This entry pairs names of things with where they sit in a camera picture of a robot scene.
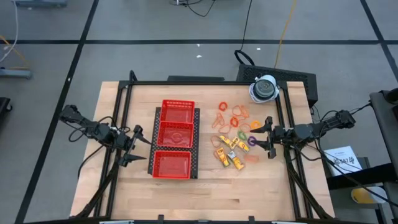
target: black tray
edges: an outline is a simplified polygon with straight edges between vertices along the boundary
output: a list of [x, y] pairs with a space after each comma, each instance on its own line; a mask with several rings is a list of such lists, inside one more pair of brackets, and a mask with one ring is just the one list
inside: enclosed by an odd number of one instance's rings
[[154, 131], [152, 132], [152, 143], [150, 147], [150, 156], [148, 162], [148, 174], [152, 175], [152, 168], [154, 166], [154, 157], [156, 150], [168, 150], [168, 151], [190, 151], [191, 152], [191, 179], [198, 178], [198, 160], [199, 160], [199, 121], [200, 121], [200, 109], [195, 108], [195, 114], [193, 115], [193, 142], [192, 148], [184, 149], [179, 147], [165, 147], [156, 145], [157, 135], [159, 132], [160, 124], [160, 107], [156, 108]]

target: metal stand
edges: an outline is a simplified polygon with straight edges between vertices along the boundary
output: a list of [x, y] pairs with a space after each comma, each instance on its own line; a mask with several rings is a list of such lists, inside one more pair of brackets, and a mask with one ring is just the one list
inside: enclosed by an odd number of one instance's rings
[[67, 0], [13, 0], [19, 7], [61, 8], [68, 5]]
[[17, 69], [1, 69], [0, 78], [32, 78], [32, 72], [30, 70], [17, 70]]

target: red plastic tray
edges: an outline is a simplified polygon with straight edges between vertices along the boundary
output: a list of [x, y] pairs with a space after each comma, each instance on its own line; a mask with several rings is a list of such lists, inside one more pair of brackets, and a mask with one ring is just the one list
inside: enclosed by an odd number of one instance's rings
[[191, 148], [193, 124], [161, 121], [157, 136], [158, 146]]
[[156, 151], [152, 176], [158, 179], [189, 179], [191, 152]]
[[187, 100], [163, 100], [160, 121], [193, 123], [195, 102]]

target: black clamp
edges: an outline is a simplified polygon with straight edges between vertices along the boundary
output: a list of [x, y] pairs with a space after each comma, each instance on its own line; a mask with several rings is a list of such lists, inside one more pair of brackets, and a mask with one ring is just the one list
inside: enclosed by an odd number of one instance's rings
[[157, 224], [163, 224], [163, 223], [164, 223], [164, 215], [158, 215]]
[[255, 224], [256, 221], [254, 219], [254, 216], [249, 216], [249, 224]]

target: black metal frame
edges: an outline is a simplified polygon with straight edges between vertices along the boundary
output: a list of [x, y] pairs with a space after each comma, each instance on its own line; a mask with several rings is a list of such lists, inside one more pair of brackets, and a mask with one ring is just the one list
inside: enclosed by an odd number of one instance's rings
[[[125, 99], [125, 104], [123, 108], [123, 115], [122, 115], [122, 120], [121, 120], [121, 126], [125, 126], [127, 123], [127, 116], [128, 116], [128, 111], [129, 111], [129, 105], [130, 105], [130, 100], [131, 100], [131, 94], [132, 94], [132, 87], [134, 85], [250, 85], [252, 82], [226, 82], [226, 81], [221, 81], [221, 82], [167, 82], [167, 81], [137, 81], [137, 78], [134, 74], [134, 72], [130, 72], [130, 80], [128, 81], [120, 81], [118, 85], [118, 92], [116, 94], [116, 101], [115, 101], [115, 106], [114, 106], [114, 111], [113, 111], [113, 118], [117, 122], [118, 118], [118, 113], [120, 109], [120, 104], [121, 104], [121, 97], [124, 89], [126, 89], [126, 99]], [[285, 104], [286, 104], [286, 109], [287, 109], [287, 116], [289, 119], [289, 124], [290, 126], [294, 126], [294, 117], [293, 117], [293, 111], [292, 107], [290, 104], [290, 98], [289, 98], [289, 91], [287, 88], [286, 82], [279, 82], [279, 86], [281, 87], [283, 93], [284, 93], [284, 98], [285, 98]], [[280, 102], [280, 97], [278, 96], [275, 100], [276, 106], [277, 106], [277, 112], [278, 112], [278, 119], [279, 123], [284, 127], [284, 115], [282, 111], [282, 104]], [[285, 155], [285, 160], [286, 164], [291, 166], [291, 162], [288, 162], [288, 159], [291, 160], [290, 154], [287, 153], [288, 155]], [[118, 159], [121, 155], [120, 151], [116, 151], [115, 153], [115, 159]], [[103, 168], [101, 172], [101, 180], [100, 183], [104, 182], [105, 177], [107, 176], [108, 169], [109, 169], [109, 163], [111, 160], [112, 156], [112, 149], [106, 149], [106, 154], [104, 157], [104, 163], [103, 163]], [[297, 163], [297, 169], [298, 169], [298, 174], [300, 177], [300, 180], [305, 184], [305, 172], [301, 160], [301, 155], [295, 155], [297, 156], [296, 163]], [[102, 206], [102, 198], [98, 201], [98, 204], [96, 205], [94, 209], [94, 214], [93, 217], [89, 218], [71, 218], [68, 220], [52, 220], [52, 221], [44, 221], [44, 222], [34, 222], [36, 224], [53, 224], [53, 223], [98, 223], [98, 222], [103, 222], [103, 221], [111, 221], [111, 214], [112, 214], [112, 209], [113, 209], [113, 202], [114, 202], [114, 196], [116, 193], [116, 185], [117, 185], [117, 175], [118, 169], [116, 171], [115, 178], [111, 182], [110, 190], [109, 190], [109, 197], [107, 201], [107, 207], [106, 207], [106, 214], [105, 216], [100, 216], [100, 210]], [[314, 219], [312, 215], [312, 209], [311, 206], [308, 202], [308, 200], [304, 197], [304, 203], [305, 203], [305, 211], [307, 214], [307, 217], [304, 218], [300, 214], [300, 205], [299, 205], [299, 198], [297, 196], [297, 191], [296, 191], [296, 186], [295, 182], [291, 176], [289, 176], [289, 185], [290, 185], [290, 193], [292, 194], [292, 204], [293, 204], [293, 209], [294, 209], [294, 215], [295, 215], [295, 221], [296, 222], [306, 222], [306, 223], [351, 223], [353, 224], [354, 222], [343, 222], [339, 220], [325, 220], [325, 219]], [[158, 220], [134, 220], [135, 224], [145, 224], [145, 223], [271, 223], [269, 221], [255, 221], [254, 217], [248, 217], [248, 221], [211, 221], [211, 220], [164, 220], [163, 215], [159, 215]]]

